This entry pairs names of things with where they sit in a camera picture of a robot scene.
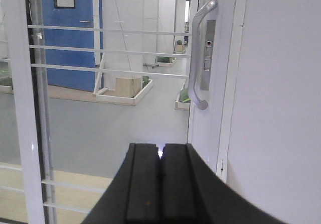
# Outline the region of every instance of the concrete floor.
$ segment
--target concrete floor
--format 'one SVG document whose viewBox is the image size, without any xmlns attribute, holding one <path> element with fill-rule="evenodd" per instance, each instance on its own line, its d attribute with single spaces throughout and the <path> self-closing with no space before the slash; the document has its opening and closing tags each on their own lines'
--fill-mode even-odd
<svg viewBox="0 0 321 224">
<path fill-rule="evenodd" d="M 186 59 L 146 72 L 185 75 Z M 105 189 L 128 145 L 187 141 L 189 112 L 175 109 L 184 79 L 153 78 L 154 87 L 137 106 L 49 99 L 55 180 Z M 0 93 L 0 165 L 20 167 L 14 95 Z M 0 169 L 0 185 L 23 188 L 22 172 Z M 57 203 L 91 209 L 99 193 L 56 187 Z M 56 209 L 59 224 L 78 224 L 84 213 Z M 27 222 L 23 193 L 0 190 L 0 217 Z"/>
<path fill-rule="evenodd" d="M 185 74 L 186 59 L 145 71 Z M 131 142 L 187 141 L 188 111 L 176 110 L 183 79 L 154 78 L 154 87 L 137 106 L 50 99 L 54 169 L 113 177 Z M 14 96 L 0 93 L 0 162 L 19 164 Z"/>
</svg>

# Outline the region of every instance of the white panel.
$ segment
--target white panel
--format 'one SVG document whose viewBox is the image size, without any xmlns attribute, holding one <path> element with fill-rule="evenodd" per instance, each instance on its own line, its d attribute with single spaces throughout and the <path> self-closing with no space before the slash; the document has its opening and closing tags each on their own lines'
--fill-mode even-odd
<svg viewBox="0 0 321 224">
<path fill-rule="evenodd" d="M 144 0 L 144 31 L 158 31 L 159 0 Z M 158 35 L 143 35 L 143 51 L 157 52 Z M 144 64 L 155 65 L 155 57 L 145 56 Z"/>
<path fill-rule="evenodd" d="M 321 223 L 321 0 L 247 0 L 228 184 L 287 223 Z"/>
<path fill-rule="evenodd" d="M 197 12 L 197 6 L 199 4 L 199 0 L 191 0 L 190 1 L 190 15 L 189 15 L 189 21 L 190 21 L 190 32 L 191 32 L 191 26 L 192 26 L 192 20 Z"/>
<path fill-rule="evenodd" d="M 159 27 L 161 32 L 173 32 L 175 30 L 176 0 L 159 0 Z M 172 53 L 174 37 L 160 35 L 158 37 L 158 52 Z"/>
<path fill-rule="evenodd" d="M 103 27 L 143 30 L 143 0 L 102 0 Z M 142 51 L 142 34 L 105 33 L 104 49 Z M 106 68 L 142 71 L 142 56 L 107 54 Z M 115 89 L 117 76 L 105 74 L 105 87 Z"/>
<path fill-rule="evenodd" d="M 175 32 L 185 31 L 185 7 L 186 0 L 176 0 L 176 21 L 175 21 Z M 176 36 L 176 42 L 181 40 L 184 43 L 184 36 Z"/>
</svg>

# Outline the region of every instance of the silver door handle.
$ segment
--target silver door handle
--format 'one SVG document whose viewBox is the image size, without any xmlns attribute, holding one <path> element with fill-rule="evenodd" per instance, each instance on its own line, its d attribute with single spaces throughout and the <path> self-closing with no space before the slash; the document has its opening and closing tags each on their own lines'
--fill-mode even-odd
<svg viewBox="0 0 321 224">
<path fill-rule="evenodd" d="M 198 75 L 200 64 L 200 24 L 203 18 L 218 6 L 217 0 L 210 0 L 195 14 L 192 22 L 192 52 L 191 52 L 191 69 L 188 85 L 188 94 L 191 101 L 200 110 L 205 110 L 208 107 L 206 100 L 200 100 L 195 92 L 195 83 Z"/>
</svg>

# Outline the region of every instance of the horizontal rail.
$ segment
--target horizontal rail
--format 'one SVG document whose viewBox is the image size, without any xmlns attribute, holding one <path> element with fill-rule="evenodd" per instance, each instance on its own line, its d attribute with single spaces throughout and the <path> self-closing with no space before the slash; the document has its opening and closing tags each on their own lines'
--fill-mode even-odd
<svg viewBox="0 0 321 224">
<path fill-rule="evenodd" d="M 20 192 L 20 193 L 24 193 L 25 192 L 25 190 L 23 190 L 23 189 L 8 187 L 8 186 L 4 186 L 4 185 L 0 185 L 0 190 L 10 190 L 10 191 Z"/>
<path fill-rule="evenodd" d="M 89 32 L 116 32 L 116 33 L 127 33 L 127 34 L 188 36 L 188 37 L 190 37 L 192 35 L 191 33 L 185 33 L 185 32 L 132 31 L 132 30 L 118 30 L 118 29 L 107 29 L 107 28 L 61 27 L 61 26 L 42 26 L 42 25 L 28 25 L 28 28 L 89 31 Z"/>
<path fill-rule="evenodd" d="M 71 188 L 71 189 L 96 192 L 96 193 L 100 193 L 100 194 L 103 194 L 106 191 L 106 189 L 102 189 L 102 188 L 95 188 L 95 187 L 84 186 L 84 185 L 75 185 L 75 184 L 71 184 L 71 183 L 58 182 L 58 181 L 52 181 L 52 180 L 42 180 L 41 183 L 46 184 L 46 185 L 54 185 L 54 186 Z"/>
<path fill-rule="evenodd" d="M 85 213 L 85 214 L 88 214 L 90 212 L 89 209 L 85 209 L 85 208 L 74 207 L 69 205 L 60 205 L 60 204 L 49 203 L 49 202 L 44 202 L 44 206 L 53 207 L 53 208 L 62 209 L 62 210 L 71 210 L 71 211 Z"/>
<path fill-rule="evenodd" d="M 171 54 L 171 53 L 157 53 L 157 52 L 134 52 L 134 51 L 118 51 L 118 50 L 107 50 L 107 49 L 93 49 L 93 48 L 82 48 L 82 47 L 59 47 L 59 46 L 41 46 L 41 45 L 30 45 L 30 48 L 36 49 L 49 49 L 49 50 L 63 50 L 63 51 L 77 51 L 77 52 L 101 52 L 101 53 L 118 53 L 125 55 L 143 55 L 143 56 L 158 56 L 158 57 L 181 57 L 190 58 L 190 55 L 186 54 Z"/>
<path fill-rule="evenodd" d="M 73 67 L 73 66 L 50 65 L 50 64 L 31 64 L 31 66 L 32 67 L 39 67 L 39 68 L 50 68 L 50 69 L 124 74 L 127 76 L 137 75 L 137 76 L 170 77 L 170 78 L 181 78 L 181 79 L 188 79 L 189 78 L 187 75 L 152 73 L 152 72 L 134 72 L 134 71 L 122 71 L 122 70 L 98 69 L 98 68 L 90 68 L 90 67 Z"/>
<path fill-rule="evenodd" d="M 17 168 L 17 167 L 12 167 L 7 165 L 0 165 L 0 169 L 22 171 L 22 168 Z"/>
</svg>

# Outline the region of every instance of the cardboard box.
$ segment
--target cardboard box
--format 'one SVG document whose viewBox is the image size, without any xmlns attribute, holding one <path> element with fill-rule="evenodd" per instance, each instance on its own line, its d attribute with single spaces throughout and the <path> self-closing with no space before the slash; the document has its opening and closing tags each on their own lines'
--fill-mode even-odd
<svg viewBox="0 0 321 224">
<path fill-rule="evenodd" d="M 185 50 L 184 45 L 176 45 L 175 46 L 175 51 L 176 52 L 183 52 Z"/>
<path fill-rule="evenodd" d="M 116 78 L 116 96 L 135 97 L 140 90 L 140 77 Z"/>
</svg>

